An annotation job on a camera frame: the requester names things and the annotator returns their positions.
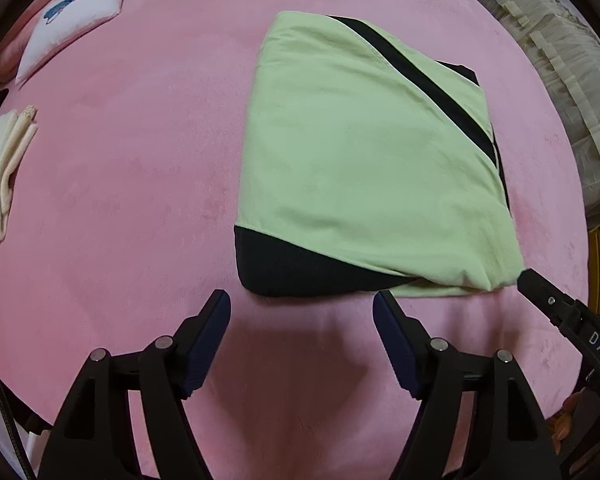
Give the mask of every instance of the black stripe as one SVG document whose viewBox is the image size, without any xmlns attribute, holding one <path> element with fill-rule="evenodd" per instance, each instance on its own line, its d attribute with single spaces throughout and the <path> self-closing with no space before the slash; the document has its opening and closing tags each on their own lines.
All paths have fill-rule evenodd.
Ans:
<svg viewBox="0 0 600 480">
<path fill-rule="evenodd" d="M 439 61 L 440 65 L 444 65 L 447 68 L 450 68 L 456 73 L 459 73 L 465 79 L 468 79 L 473 84 L 478 85 L 478 78 L 475 76 L 475 72 L 470 68 L 465 67 L 464 65 L 452 65 L 451 63 L 445 63 L 444 61 Z"/>
<path fill-rule="evenodd" d="M 360 35 L 382 57 L 384 57 L 398 72 L 422 90 L 469 139 L 488 156 L 493 165 L 497 167 L 496 154 L 491 139 L 478 126 L 472 117 L 464 111 L 442 88 L 436 85 L 429 77 L 421 72 L 411 61 L 405 58 L 388 40 L 373 30 L 366 23 L 353 18 L 330 16 L 334 20 L 347 25 L 351 30 Z"/>
<path fill-rule="evenodd" d="M 507 183 L 504 181 L 504 170 L 502 169 L 502 157 L 500 156 L 500 150 L 498 149 L 498 143 L 496 142 L 495 134 L 493 134 L 493 145 L 496 148 L 496 156 L 498 157 L 498 174 L 500 175 L 500 181 L 502 182 L 502 189 L 504 190 L 504 200 L 507 201 L 507 209 L 511 209 L 509 206 L 509 193 L 507 192 Z"/>
</svg>

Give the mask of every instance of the bed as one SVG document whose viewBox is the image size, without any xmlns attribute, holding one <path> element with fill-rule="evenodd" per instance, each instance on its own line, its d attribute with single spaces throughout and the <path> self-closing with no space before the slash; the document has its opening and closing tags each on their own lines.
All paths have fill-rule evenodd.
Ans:
<svg viewBox="0 0 600 480">
<path fill-rule="evenodd" d="M 57 54 L 2 110 L 38 108 L 0 244 L 0 376 L 53 421 L 97 347 L 137 351 L 215 288 L 234 312 L 186 411 L 217 479 L 388 478 L 418 403 L 373 326 L 372 295 L 272 300 L 235 270 L 242 127 L 258 48 L 280 10 L 355 16 L 485 89 L 525 264 L 587 301 L 580 181 L 560 118 L 516 42 L 477 0 L 125 0 Z M 467 352 L 509 349 L 546 416 L 579 354 L 508 287 L 401 298 Z M 139 399 L 134 433 L 155 475 Z M 459 465 L 470 402 L 448 468 Z"/>
</svg>

